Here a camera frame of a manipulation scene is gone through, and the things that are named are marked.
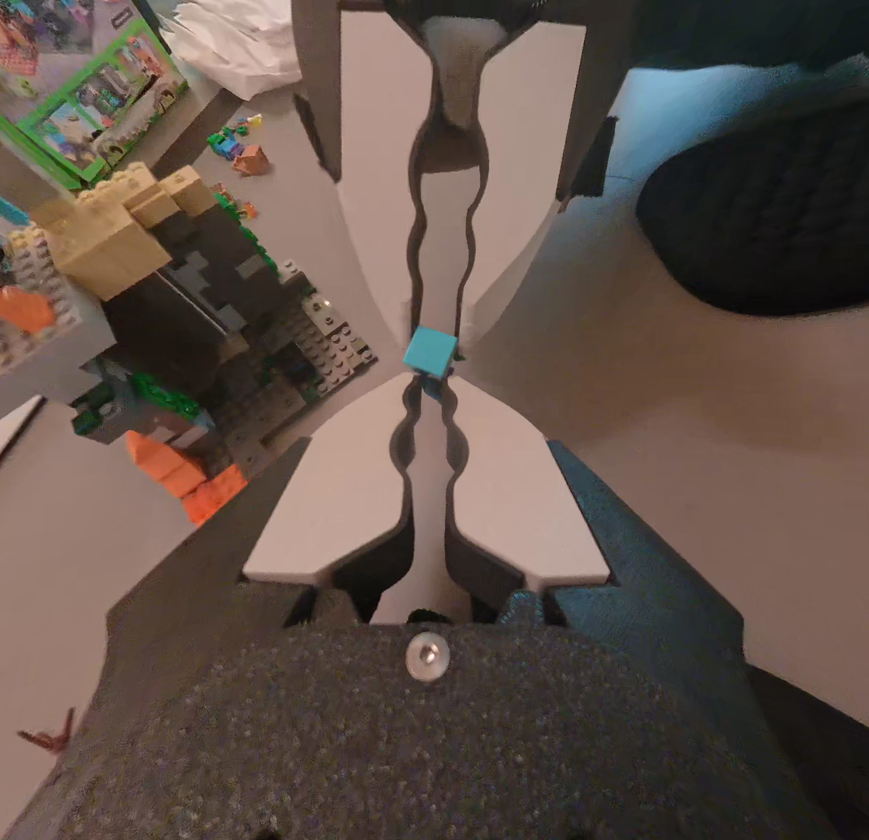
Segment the green toy set box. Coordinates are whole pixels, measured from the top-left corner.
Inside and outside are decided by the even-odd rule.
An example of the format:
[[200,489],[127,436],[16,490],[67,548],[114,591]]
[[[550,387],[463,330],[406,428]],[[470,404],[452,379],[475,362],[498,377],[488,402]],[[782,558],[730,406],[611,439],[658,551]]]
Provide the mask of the green toy set box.
[[70,57],[2,21],[2,144],[79,192],[110,176],[189,85],[144,19],[113,29],[76,71]]

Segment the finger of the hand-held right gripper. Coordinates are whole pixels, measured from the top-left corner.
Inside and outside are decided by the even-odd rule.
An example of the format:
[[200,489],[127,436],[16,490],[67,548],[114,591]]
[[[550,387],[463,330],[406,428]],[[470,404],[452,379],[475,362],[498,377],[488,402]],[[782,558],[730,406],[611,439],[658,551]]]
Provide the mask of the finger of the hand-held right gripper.
[[338,194],[368,289],[398,346],[410,339],[410,159],[429,119],[429,54],[387,13],[343,10]]
[[584,26],[539,22],[482,68],[477,117],[487,178],[471,217],[461,341],[479,341],[497,323],[554,221],[585,36]]

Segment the zombie toy brick figure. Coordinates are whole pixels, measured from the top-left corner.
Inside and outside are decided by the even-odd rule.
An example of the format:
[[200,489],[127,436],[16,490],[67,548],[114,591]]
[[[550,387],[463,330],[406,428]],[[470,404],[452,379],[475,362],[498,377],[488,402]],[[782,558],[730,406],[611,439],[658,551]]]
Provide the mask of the zombie toy brick figure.
[[421,378],[424,392],[440,402],[444,381],[452,371],[458,349],[456,336],[419,325],[411,336],[402,364]]

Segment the small purple green brick figure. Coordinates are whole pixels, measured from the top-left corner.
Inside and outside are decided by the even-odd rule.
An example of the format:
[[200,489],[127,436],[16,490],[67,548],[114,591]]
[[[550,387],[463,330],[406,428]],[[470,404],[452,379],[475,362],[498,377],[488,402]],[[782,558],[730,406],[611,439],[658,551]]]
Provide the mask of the small purple green brick figure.
[[215,194],[217,203],[235,221],[244,223],[255,219],[259,215],[254,204],[247,200],[239,200],[222,182],[216,182],[212,185],[212,191]]

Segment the black quilted cushion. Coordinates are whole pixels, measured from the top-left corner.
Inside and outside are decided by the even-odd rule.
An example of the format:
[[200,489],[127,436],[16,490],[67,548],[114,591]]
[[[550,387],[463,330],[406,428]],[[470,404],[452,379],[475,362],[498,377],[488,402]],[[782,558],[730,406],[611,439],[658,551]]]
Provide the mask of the black quilted cushion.
[[867,99],[685,150],[646,180],[635,214],[670,277],[715,309],[866,306]]

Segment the person's green sweatshirt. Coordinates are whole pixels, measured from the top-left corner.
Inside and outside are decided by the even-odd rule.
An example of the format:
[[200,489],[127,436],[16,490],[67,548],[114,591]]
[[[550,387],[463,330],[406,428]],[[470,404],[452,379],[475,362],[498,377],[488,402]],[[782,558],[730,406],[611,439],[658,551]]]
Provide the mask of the person's green sweatshirt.
[[868,0],[639,0],[632,59],[668,71],[823,71],[867,52]]

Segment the toy brick cave building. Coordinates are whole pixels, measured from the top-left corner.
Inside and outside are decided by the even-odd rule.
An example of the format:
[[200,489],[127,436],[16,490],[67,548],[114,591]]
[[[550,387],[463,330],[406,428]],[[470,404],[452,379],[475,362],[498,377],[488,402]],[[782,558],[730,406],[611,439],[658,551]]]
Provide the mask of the toy brick cave building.
[[193,168],[159,180],[134,163],[2,227],[2,418],[60,403],[76,436],[124,441],[191,522],[211,518],[275,437],[376,361],[247,222]]

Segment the small dark red toy piece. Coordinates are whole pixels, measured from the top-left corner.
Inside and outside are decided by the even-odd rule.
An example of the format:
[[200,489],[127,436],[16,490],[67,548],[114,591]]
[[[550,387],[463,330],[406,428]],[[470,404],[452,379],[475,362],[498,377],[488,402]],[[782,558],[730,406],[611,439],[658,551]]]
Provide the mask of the small dark red toy piece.
[[61,729],[57,733],[46,730],[17,730],[16,737],[48,752],[55,758],[62,756],[69,748],[75,725],[76,708],[70,707],[65,714]]

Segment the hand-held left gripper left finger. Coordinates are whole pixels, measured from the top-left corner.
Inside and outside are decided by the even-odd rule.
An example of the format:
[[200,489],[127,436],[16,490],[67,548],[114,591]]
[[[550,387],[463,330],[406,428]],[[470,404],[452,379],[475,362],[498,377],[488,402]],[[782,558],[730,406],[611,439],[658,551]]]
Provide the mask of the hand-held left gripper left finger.
[[335,588],[361,617],[409,572],[418,378],[398,375],[311,437],[243,566],[251,582]]

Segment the small green blue toy pieces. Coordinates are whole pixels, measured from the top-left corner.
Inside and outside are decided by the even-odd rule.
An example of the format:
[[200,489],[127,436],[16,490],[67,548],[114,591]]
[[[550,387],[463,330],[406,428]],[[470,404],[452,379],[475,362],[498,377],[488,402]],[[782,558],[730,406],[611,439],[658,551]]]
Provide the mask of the small green blue toy pieces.
[[248,136],[252,129],[258,128],[262,123],[262,114],[236,118],[219,131],[210,134],[206,140],[207,144],[216,155],[232,163],[246,149],[242,140]]

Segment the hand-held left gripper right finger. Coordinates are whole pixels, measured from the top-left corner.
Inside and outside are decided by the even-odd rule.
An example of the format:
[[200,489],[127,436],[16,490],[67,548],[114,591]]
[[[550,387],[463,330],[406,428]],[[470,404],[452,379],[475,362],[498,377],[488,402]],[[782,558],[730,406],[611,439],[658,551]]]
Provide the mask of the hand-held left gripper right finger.
[[445,561],[478,604],[518,590],[597,586],[610,567],[549,441],[522,414],[462,378],[444,386],[453,470]]

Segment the dark purple toy set box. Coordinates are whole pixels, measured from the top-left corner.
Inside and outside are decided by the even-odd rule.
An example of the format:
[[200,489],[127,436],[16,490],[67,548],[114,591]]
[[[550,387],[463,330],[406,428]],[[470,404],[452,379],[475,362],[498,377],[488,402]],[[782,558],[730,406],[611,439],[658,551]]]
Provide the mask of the dark purple toy set box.
[[3,58],[99,52],[143,18],[133,0],[1,0]]

